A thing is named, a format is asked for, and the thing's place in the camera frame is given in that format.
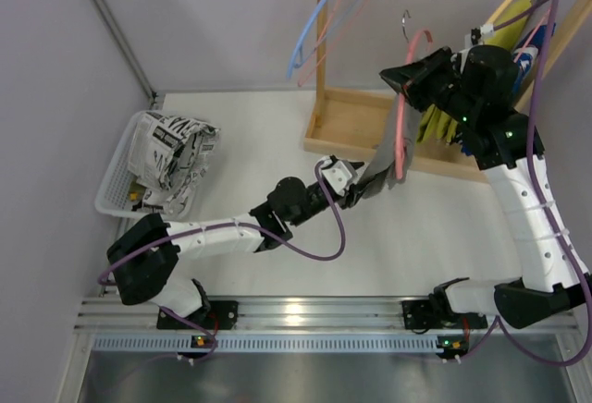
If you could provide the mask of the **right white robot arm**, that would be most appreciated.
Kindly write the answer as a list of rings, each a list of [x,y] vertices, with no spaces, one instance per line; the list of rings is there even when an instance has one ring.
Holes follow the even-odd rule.
[[[419,112],[435,106],[459,124],[462,140],[499,201],[521,264],[510,280],[451,280],[435,288],[448,312],[498,315],[516,329],[572,310],[586,301],[588,270],[580,279],[559,240],[561,221],[547,214],[558,207],[547,184],[544,146],[528,131],[528,117],[512,106],[519,66],[498,46],[478,45],[465,53],[448,47],[379,76]]]

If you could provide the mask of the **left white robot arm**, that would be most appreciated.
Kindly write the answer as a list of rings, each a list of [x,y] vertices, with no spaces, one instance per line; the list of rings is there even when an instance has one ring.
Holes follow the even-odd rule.
[[[164,313],[193,322],[211,311],[204,287],[187,271],[190,263],[231,253],[291,249],[291,230],[325,210],[338,216],[361,199],[361,162],[334,155],[314,167],[315,183],[284,177],[266,200],[246,214],[209,222],[172,222],[147,214],[107,251],[100,283],[113,284],[125,306],[152,303]]]

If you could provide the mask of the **pink trouser hanger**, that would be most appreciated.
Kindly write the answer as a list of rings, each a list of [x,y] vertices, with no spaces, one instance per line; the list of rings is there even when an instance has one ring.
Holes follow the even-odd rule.
[[[421,41],[421,37],[425,37],[426,41],[426,51],[429,52],[432,44],[433,38],[430,30],[427,29],[419,29],[415,32],[412,39],[409,39],[407,34],[407,25],[408,20],[411,18],[411,13],[408,9],[405,9],[403,15],[401,17],[401,30],[403,33],[403,37],[407,42],[407,54],[405,58],[406,64],[411,64],[415,57],[416,49],[418,44]],[[398,96],[398,105],[397,105],[397,125],[396,125],[396,133],[395,133],[395,142],[394,142],[394,155],[395,155],[395,176],[396,179],[399,181],[403,180],[404,176],[404,163],[405,163],[405,141],[403,138],[403,120],[405,119],[405,98],[402,94]]]

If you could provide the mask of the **grey trousers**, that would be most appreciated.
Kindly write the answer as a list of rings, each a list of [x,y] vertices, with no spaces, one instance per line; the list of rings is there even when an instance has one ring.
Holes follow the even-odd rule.
[[[363,199],[375,197],[384,188],[391,190],[404,183],[407,178],[422,114],[404,103],[402,119],[399,119],[399,104],[400,96],[397,95],[388,112],[382,141],[374,158],[359,178],[359,184],[363,187]],[[396,155],[397,126],[401,126],[403,157]]]

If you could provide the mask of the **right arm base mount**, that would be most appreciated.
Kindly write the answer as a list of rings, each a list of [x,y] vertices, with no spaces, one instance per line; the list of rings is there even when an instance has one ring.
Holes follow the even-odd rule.
[[[436,329],[487,329],[485,316],[478,313],[449,313],[435,309],[429,299],[408,299],[401,303],[404,327],[422,332]]]

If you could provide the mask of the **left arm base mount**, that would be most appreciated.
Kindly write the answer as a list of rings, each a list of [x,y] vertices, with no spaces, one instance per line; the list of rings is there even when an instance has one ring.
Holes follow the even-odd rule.
[[[233,329],[238,321],[239,303],[236,300],[218,300],[210,302],[210,308],[202,309],[188,315],[186,320],[200,325],[203,329],[212,331],[215,329]],[[156,327],[159,330],[189,330],[191,327],[183,322],[167,315],[158,313]]]

